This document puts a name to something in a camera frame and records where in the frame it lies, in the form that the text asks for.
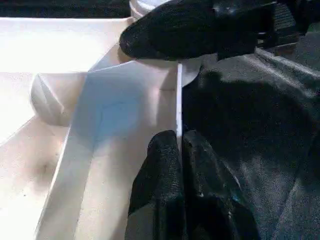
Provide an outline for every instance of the thin white plastic strip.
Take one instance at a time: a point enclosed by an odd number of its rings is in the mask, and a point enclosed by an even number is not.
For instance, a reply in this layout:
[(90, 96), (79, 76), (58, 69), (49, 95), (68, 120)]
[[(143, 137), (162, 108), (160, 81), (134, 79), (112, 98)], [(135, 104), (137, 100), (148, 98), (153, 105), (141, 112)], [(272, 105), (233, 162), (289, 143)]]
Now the thin white plastic strip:
[(178, 147), (181, 150), (183, 123), (182, 123), (182, 82), (183, 82), (183, 65), (178, 63), (176, 77), (176, 139)]

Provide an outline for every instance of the white molded plastic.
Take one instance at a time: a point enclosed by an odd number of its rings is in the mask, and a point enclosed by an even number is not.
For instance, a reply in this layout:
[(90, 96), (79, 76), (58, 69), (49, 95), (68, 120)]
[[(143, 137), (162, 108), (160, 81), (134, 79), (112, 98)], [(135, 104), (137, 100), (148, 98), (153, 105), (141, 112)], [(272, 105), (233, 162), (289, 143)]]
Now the white molded plastic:
[[(109, 53), (101, 61), (111, 63), (113, 57)], [(87, 73), (78, 99), (37, 240), (124, 239), (132, 183), (149, 141), (164, 130), (178, 129), (181, 137), (176, 63), (97, 66)]]

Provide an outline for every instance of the dark cloth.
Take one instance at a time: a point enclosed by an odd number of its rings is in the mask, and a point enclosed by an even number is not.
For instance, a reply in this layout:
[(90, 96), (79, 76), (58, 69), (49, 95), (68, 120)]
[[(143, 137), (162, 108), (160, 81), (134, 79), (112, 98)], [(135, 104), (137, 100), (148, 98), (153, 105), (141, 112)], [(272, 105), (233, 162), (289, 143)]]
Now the dark cloth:
[[(317, 70), (319, 57), (308, 45), (319, 48), (319, 39), (309, 35), (292, 60)], [(248, 58), (208, 61), (183, 88), (184, 131), (200, 132), (238, 179), (262, 239), (317, 239), (320, 78), (291, 72), (308, 85), (292, 87)]]
[(2, 0), (0, 17), (127, 18), (129, 0)]

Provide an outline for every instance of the white plastic part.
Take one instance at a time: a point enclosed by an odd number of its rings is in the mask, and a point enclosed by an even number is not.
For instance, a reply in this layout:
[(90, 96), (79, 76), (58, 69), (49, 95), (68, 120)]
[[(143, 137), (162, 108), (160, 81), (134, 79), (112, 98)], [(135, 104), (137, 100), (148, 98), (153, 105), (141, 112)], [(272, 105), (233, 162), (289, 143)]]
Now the white plastic part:
[[(52, 73), (87, 72), (131, 22), (0, 18), (1, 239), (34, 239), (69, 129), (59, 125), (68, 125), (81, 92), (81, 74)], [(36, 84), (38, 72), (49, 92)]]
[(0, 72), (87, 72), (131, 22), (0, 17)]
[[(113, 57), (101, 63), (119, 59)], [(164, 130), (181, 137), (176, 63), (101, 63), (87, 74), (37, 240), (124, 239), (132, 183), (149, 141)]]
[[(59, 133), (65, 136), (66, 130)], [(33, 117), (0, 146), (1, 239), (33, 239), (63, 146), (61, 138)]]
[(35, 76), (31, 87), (31, 104), (47, 124), (67, 127), (87, 73), (47, 73)]

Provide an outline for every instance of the dark background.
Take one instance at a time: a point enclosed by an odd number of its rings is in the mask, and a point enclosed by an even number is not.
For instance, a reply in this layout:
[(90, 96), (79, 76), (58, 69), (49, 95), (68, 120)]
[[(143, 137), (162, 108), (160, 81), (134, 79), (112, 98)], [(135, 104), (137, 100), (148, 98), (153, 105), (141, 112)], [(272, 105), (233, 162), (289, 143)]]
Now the dark background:
[(129, 0), (1, 0), (0, 17), (126, 18)]

